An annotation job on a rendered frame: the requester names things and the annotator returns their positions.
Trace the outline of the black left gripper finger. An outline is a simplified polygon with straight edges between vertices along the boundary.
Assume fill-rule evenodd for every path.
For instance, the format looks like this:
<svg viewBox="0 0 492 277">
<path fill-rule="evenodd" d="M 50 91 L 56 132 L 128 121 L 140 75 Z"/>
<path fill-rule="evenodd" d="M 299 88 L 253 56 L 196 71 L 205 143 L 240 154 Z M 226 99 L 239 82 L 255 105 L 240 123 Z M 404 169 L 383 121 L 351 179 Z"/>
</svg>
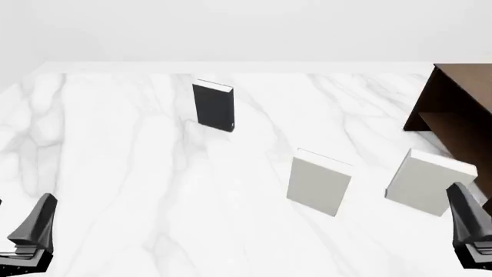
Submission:
<svg viewBox="0 0 492 277">
<path fill-rule="evenodd" d="M 7 239 L 16 245 L 36 246 L 52 254 L 52 230 L 57 204 L 58 200 L 53 194 L 42 195 L 27 218 Z"/>
</svg>

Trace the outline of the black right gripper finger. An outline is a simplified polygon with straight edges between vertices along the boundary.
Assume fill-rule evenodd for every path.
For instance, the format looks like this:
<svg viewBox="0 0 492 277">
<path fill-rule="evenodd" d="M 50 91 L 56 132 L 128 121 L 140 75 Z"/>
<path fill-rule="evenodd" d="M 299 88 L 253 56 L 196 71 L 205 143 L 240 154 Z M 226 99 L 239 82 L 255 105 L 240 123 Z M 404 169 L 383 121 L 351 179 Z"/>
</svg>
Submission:
<svg viewBox="0 0 492 277">
<path fill-rule="evenodd" d="M 470 191 L 455 182 L 446 189 L 453 219 L 453 244 L 492 244 L 492 217 L 478 204 Z"/>
</svg>

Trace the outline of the slim pale grey book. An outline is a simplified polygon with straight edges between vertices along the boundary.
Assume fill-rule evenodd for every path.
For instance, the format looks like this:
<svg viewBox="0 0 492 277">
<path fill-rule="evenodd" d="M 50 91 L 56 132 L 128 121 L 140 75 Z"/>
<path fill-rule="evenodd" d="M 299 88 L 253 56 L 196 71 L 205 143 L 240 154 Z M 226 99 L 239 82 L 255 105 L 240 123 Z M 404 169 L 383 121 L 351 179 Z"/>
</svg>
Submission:
<svg viewBox="0 0 492 277">
<path fill-rule="evenodd" d="M 291 163 L 287 198 L 329 216 L 336 216 L 354 166 L 298 149 Z"/>
</svg>

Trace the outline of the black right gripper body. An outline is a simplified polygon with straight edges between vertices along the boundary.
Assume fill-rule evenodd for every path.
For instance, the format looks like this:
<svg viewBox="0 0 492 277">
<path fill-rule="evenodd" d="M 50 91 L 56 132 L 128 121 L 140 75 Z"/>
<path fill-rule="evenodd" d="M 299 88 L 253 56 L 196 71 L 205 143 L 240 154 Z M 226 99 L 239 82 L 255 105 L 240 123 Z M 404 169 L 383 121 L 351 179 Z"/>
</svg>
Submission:
<svg viewBox="0 0 492 277">
<path fill-rule="evenodd" d="M 464 269 L 492 270 L 492 241 L 453 242 L 453 247 Z"/>
</svg>

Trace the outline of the dark brown wooden shelf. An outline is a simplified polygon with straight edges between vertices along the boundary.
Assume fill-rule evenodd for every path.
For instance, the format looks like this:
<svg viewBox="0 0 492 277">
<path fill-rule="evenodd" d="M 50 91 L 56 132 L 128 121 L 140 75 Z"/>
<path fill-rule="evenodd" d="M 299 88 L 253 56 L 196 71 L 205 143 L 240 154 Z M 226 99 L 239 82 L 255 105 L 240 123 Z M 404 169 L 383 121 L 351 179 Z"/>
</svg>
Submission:
<svg viewBox="0 0 492 277">
<path fill-rule="evenodd" d="M 492 205 L 492 64 L 434 64 L 404 131 L 431 131 L 455 159 L 475 165 Z"/>
</svg>

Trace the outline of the thick pale grey book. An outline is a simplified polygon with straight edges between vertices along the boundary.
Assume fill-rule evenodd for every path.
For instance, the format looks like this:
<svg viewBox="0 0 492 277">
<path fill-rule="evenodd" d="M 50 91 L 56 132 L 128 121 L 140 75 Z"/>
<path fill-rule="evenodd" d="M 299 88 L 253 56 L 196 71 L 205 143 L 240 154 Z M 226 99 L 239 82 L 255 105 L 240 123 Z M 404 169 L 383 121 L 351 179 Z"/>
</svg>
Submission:
<svg viewBox="0 0 492 277">
<path fill-rule="evenodd" d="M 446 190 L 478 177 L 475 165 L 409 149 L 386 189 L 385 198 L 435 216 L 449 208 Z"/>
</svg>

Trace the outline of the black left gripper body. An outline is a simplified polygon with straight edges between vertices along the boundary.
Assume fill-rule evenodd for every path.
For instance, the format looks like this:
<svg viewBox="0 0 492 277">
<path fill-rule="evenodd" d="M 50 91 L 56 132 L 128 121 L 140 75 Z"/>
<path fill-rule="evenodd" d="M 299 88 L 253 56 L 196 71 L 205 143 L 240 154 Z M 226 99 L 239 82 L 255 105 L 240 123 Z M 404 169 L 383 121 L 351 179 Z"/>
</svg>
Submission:
<svg viewBox="0 0 492 277">
<path fill-rule="evenodd" d="M 53 254 L 46 249 L 29 249 L 31 253 L 0 252 L 0 274 L 34 274 L 46 272 Z"/>
</svg>

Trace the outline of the black book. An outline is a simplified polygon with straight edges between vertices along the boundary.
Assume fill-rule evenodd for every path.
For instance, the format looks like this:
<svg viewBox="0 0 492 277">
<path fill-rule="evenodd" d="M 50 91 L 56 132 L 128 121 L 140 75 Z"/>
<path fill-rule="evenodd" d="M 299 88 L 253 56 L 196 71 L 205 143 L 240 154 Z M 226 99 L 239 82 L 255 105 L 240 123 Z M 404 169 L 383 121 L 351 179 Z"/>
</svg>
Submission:
<svg viewBox="0 0 492 277">
<path fill-rule="evenodd" d="M 234 88 L 196 79 L 192 84 L 199 124 L 226 132 L 234 131 Z"/>
</svg>

